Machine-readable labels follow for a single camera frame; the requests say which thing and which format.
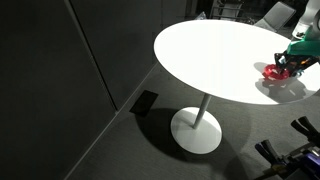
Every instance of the gray carpet floor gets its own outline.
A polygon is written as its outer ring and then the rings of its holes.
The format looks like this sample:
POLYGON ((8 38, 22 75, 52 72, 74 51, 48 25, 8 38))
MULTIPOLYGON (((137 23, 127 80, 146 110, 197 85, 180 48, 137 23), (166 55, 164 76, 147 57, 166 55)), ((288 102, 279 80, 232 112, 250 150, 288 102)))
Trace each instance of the gray carpet floor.
POLYGON ((219 121, 222 141, 213 152, 195 155, 175 143, 169 125, 175 112, 199 107, 202 98, 202 92, 156 64, 67 179, 253 179, 270 167, 255 150, 256 143, 269 139, 275 150, 285 155, 307 143, 290 126, 294 119, 307 116, 320 130, 320 93, 292 104, 268 106, 212 97, 207 111, 219 121), (148 115, 140 117, 129 111, 144 90, 159 96, 148 115))

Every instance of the black object on floor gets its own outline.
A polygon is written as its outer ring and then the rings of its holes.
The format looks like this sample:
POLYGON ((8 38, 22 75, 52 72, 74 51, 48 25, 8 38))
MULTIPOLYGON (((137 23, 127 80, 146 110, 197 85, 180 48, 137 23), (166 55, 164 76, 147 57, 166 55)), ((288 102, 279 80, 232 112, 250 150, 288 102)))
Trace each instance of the black object on floor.
POLYGON ((158 97, 158 94, 144 90, 143 93, 138 98, 138 100, 134 103, 134 105, 130 109, 130 112, 136 115, 145 117, 148 114, 151 106, 153 105, 157 97, 158 97))

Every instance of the table base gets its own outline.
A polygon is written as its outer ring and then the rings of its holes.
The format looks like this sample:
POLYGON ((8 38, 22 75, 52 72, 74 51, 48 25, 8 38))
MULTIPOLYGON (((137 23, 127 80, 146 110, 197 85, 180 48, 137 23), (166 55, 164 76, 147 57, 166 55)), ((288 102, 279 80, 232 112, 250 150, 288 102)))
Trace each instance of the table base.
POLYGON ((221 142, 221 127, 209 112, 205 112, 196 129, 193 124, 199 108, 188 107, 178 111, 171 121, 171 133, 185 150, 195 154, 206 154, 215 150, 221 142))

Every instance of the table leg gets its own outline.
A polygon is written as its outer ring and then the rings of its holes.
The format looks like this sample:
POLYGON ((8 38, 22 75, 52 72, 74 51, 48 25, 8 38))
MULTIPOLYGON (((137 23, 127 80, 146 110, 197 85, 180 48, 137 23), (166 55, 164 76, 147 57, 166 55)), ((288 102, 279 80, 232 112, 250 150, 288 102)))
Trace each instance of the table leg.
POLYGON ((218 121, 206 111, 211 96, 205 94, 200 109, 187 107, 178 111, 171 121, 171 133, 185 150, 206 154, 216 149, 222 139, 218 121))

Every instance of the table top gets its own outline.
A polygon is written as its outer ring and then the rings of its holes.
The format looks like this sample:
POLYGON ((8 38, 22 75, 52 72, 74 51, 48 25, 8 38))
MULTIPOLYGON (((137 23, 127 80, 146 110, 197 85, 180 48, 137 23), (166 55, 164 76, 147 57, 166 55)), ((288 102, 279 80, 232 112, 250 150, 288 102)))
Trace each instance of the table top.
POLYGON ((320 66, 300 77, 265 80, 263 68, 290 40, 248 24, 191 20, 164 29, 154 51, 161 65, 184 83, 213 96, 250 104, 280 104, 310 97, 320 88, 320 66))

